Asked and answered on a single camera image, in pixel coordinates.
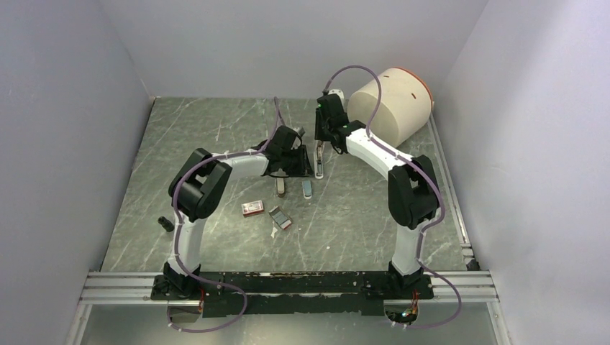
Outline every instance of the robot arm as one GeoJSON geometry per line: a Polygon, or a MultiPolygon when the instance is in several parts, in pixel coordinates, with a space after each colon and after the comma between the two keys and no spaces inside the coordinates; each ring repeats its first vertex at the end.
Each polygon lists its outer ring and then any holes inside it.
{"type": "Polygon", "coordinates": [[[394,268],[401,276],[414,274],[420,269],[416,260],[419,232],[432,221],[439,203],[424,179],[397,157],[401,155],[418,165],[436,184],[432,161],[424,155],[413,157],[391,148],[371,133],[388,149],[373,143],[362,122],[349,122],[338,95],[324,95],[317,101],[316,140],[330,142],[340,154],[349,153],[360,158],[388,181],[388,207],[397,223],[396,248],[390,269],[394,268]]]}
{"type": "MultiPolygon", "coordinates": [[[[289,177],[307,176],[311,174],[311,166],[307,159],[307,151],[302,143],[294,147],[299,134],[286,126],[280,126],[263,153],[254,153],[258,147],[247,152],[249,156],[220,158],[199,168],[181,186],[178,192],[178,210],[184,221],[181,229],[181,240],[178,251],[181,261],[191,272],[198,272],[200,267],[199,249],[206,220],[216,210],[228,182],[250,176],[264,176],[282,169],[289,177]]],[[[224,156],[212,154],[205,149],[196,149],[187,159],[169,187],[169,195],[173,196],[178,181],[192,167],[212,157],[224,156]]],[[[187,272],[184,272],[176,261],[174,246],[164,268],[164,274],[172,279],[179,290],[187,290],[187,272]]]]}

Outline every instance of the gray marble surface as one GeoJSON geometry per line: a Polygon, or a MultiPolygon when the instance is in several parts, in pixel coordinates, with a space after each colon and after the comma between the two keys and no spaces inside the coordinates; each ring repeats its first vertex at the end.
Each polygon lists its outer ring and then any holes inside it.
{"type": "MultiPolygon", "coordinates": [[[[310,159],[315,100],[282,100],[290,127],[306,130],[310,159]]],[[[268,135],[274,107],[268,99],[158,98],[136,157],[117,224],[102,266],[105,272],[159,272],[170,253],[172,234],[157,218],[173,219],[168,186],[194,149],[234,152],[268,135]]],[[[441,191],[439,157],[428,126],[399,149],[434,162],[441,191]]],[[[286,196],[275,195],[273,178],[245,178],[227,185],[209,218],[201,243],[201,269],[211,271],[385,270],[394,252],[396,224],[387,206],[387,185],[373,168],[327,145],[325,176],[310,178],[305,200],[301,178],[286,180],[286,196]],[[263,200],[281,206],[294,225],[272,235],[268,214],[243,218],[241,204],[263,200]]],[[[457,224],[448,210],[424,243],[424,261],[436,270],[465,270],[457,224]]]]}

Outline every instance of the small box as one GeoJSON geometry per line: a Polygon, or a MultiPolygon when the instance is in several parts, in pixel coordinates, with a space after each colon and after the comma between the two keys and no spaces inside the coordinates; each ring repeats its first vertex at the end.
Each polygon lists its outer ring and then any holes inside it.
{"type": "Polygon", "coordinates": [[[255,214],[259,214],[262,212],[265,212],[262,200],[242,204],[242,214],[244,215],[244,217],[254,216],[255,214]]]}
{"type": "Polygon", "coordinates": [[[282,230],[286,230],[292,225],[292,220],[282,211],[280,206],[276,206],[269,211],[269,216],[282,230]]]}

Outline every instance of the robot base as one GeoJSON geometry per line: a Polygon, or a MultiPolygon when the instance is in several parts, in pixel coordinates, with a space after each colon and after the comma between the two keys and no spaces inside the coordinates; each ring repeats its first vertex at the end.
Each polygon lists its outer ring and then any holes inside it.
{"type": "MultiPolygon", "coordinates": [[[[388,271],[346,272],[201,272],[201,277],[242,288],[248,296],[245,314],[343,313],[364,316],[399,315],[384,309],[384,300],[420,300],[434,297],[430,276],[420,270],[402,277],[390,263],[388,271]]],[[[237,315],[243,297],[220,285],[201,284],[204,318],[237,315]]],[[[199,300],[200,289],[179,293],[164,275],[155,278],[152,300],[199,300]]],[[[391,317],[392,321],[401,320],[391,317]]]]}

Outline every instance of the white cylindrical container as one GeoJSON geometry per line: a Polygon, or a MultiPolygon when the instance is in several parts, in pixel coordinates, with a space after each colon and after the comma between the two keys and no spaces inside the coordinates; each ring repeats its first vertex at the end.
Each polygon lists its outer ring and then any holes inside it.
{"type": "MultiPolygon", "coordinates": [[[[432,94],[426,83],[403,68],[389,68],[379,76],[381,104],[370,130],[397,147],[422,128],[432,112],[432,94]]],[[[372,80],[354,92],[347,103],[350,121],[367,124],[377,102],[377,83],[372,80]]]]}

